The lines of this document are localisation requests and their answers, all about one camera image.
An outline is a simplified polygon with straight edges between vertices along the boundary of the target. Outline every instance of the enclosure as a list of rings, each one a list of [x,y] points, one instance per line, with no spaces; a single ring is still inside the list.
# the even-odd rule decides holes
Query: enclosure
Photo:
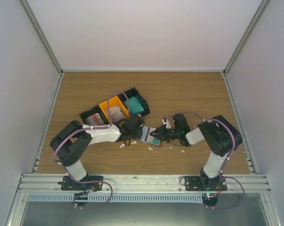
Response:
[[[227,190],[212,191],[212,210],[204,206],[207,192],[188,190],[186,178],[182,184],[206,165],[207,140],[189,147],[102,142],[80,160],[110,185],[98,184],[101,191],[78,203],[111,200],[74,208],[77,190],[58,184],[66,171],[53,162],[50,141],[73,120],[85,124],[89,109],[108,124],[109,94],[131,88],[149,108],[145,126],[159,128],[163,117],[184,112],[197,130],[203,121],[191,111],[205,122],[229,121],[242,144],[222,173],[243,189],[225,178]],[[121,110],[129,108],[116,95]],[[284,0],[0,1],[5,222],[284,225]]]

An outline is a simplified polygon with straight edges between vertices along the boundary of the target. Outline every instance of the teal sponge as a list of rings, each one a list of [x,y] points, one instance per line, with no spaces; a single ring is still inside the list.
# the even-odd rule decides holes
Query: teal sponge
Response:
[[[131,97],[128,99],[128,101],[131,114],[141,114],[142,112],[144,112],[144,109],[137,98]]]

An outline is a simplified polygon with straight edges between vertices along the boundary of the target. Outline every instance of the black mounting plate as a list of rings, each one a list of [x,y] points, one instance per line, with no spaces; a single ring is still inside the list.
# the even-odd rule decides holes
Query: black mounting plate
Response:
[[[222,183],[226,180],[223,179],[222,181],[217,182],[215,185],[209,187],[208,189],[205,189],[202,185],[202,182],[200,180],[200,176],[186,176],[183,177],[185,180],[185,186],[186,191],[219,191],[218,185],[221,187],[221,191],[227,191],[227,184],[223,185]]]
[[[85,177],[85,181],[92,181],[92,180],[103,180],[102,176],[87,176]],[[86,191],[92,189],[94,192],[101,191],[103,185],[99,184],[97,186],[96,183],[90,184],[79,184],[73,181],[69,176],[64,176],[62,182],[58,182],[59,185],[62,185],[62,191]]]

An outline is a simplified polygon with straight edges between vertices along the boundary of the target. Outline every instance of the wooden floor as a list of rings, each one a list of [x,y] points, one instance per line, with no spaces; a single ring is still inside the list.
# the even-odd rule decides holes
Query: wooden floor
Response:
[[[65,173],[61,165],[52,162],[50,140],[70,121],[81,122],[79,113],[105,101],[112,91],[125,91],[132,87],[138,89],[150,107],[151,113],[144,117],[147,126],[159,127],[162,117],[173,113],[195,111],[205,119],[222,114],[237,128],[220,73],[65,73],[37,173]],[[193,115],[186,116],[190,128],[200,122]],[[161,147],[144,143],[123,148],[119,148],[120,145],[120,142],[90,145],[81,157],[87,172],[199,174],[210,153],[205,141],[188,148],[167,143]],[[242,145],[233,153],[224,172],[249,173]]]

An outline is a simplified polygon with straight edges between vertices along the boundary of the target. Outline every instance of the white backdrop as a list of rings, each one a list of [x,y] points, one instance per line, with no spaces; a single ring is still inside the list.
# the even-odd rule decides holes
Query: white backdrop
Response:
[[[0,226],[30,172],[58,72],[18,0],[0,1]]]
[[[228,77],[284,225],[284,0],[271,1]]]
[[[260,0],[28,0],[64,70],[223,70]]]

